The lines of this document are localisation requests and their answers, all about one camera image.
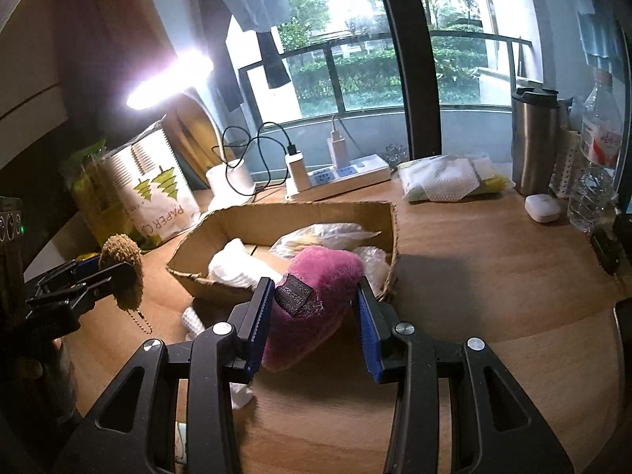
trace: wood grain surface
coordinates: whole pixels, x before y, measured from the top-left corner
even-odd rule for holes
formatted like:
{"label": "wood grain surface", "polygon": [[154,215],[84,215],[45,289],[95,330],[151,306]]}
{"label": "wood grain surface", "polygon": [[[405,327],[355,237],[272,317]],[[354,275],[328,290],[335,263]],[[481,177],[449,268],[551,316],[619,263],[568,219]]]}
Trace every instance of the wood grain surface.
{"label": "wood grain surface", "polygon": [[[393,180],[338,196],[397,205],[399,317],[437,339],[478,336],[516,377],[581,472],[606,443],[619,412],[618,338],[612,318],[624,290],[596,263],[584,235],[565,222],[543,226],[513,191],[460,203],[400,200]],[[278,201],[282,191],[258,201]],[[192,297],[165,271],[179,239],[145,255],[142,311],[154,336],[184,339]],[[206,325],[225,310],[195,301]],[[110,298],[67,337],[85,413],[147,336]],[[260,372],[256,400],[235,412],[247,473],[382,472],[394,387],[365,371],[349,319],[318,350],[281,373]],[[178,418],[184,420],[185,394]],[[450,472],[450,403],[440,385],[439,472]]]}

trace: bottle label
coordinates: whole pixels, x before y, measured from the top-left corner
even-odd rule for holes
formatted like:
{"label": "bottle label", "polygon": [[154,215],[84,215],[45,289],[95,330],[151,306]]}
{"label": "bottle label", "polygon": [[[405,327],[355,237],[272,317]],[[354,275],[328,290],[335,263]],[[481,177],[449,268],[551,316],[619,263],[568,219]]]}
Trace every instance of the bottle label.
{"label": "bottle label", "polygon": [[617,167],[620,147],[620,133],[584,118],[581,127],[581,152],[590,162],[614,169]]}

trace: black tumbler lid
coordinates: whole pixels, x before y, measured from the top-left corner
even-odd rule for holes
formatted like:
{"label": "black tumbler lid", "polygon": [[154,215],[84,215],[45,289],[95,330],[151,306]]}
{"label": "black tumbler lid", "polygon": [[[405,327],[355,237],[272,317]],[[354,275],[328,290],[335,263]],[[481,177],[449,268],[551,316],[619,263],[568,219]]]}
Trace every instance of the black tumbler lid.
{"label": "black tumbler lid", "polygon": [[557,91],[535,87],[520,87],[511,97],[521,103],[536,105],[537,107],[557,107]]}

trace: brown fuzzy toy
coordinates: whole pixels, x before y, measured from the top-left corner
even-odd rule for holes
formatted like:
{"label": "brown fuzzy toy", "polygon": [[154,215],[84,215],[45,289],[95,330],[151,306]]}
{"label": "brown fuzzy toy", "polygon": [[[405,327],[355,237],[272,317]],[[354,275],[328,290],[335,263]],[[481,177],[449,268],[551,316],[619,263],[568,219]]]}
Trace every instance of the brown fuzzy toy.
{"label": "brown fuzzy toy", "polygon": [[106,269],[120,262],[134,267],[137,282],[134,286],[114,293],[116,305],[121,310],[138,311],[143,301],[143,261],[136,243],[127,235],[112,235],[103,245],[99,269]]}

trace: bright light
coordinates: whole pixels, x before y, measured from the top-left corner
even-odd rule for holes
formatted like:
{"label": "bright light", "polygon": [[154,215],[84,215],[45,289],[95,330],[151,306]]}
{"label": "bright light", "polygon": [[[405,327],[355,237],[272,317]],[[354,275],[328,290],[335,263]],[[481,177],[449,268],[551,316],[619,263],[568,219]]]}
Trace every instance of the bright light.
{"label": "bright light", "polygon": [[165,71],[139,85],[127,105],[135,110],[153,107],[174,94],[206,82],[211,71],[213,63],[207,56],[197,50],[186,52]]}

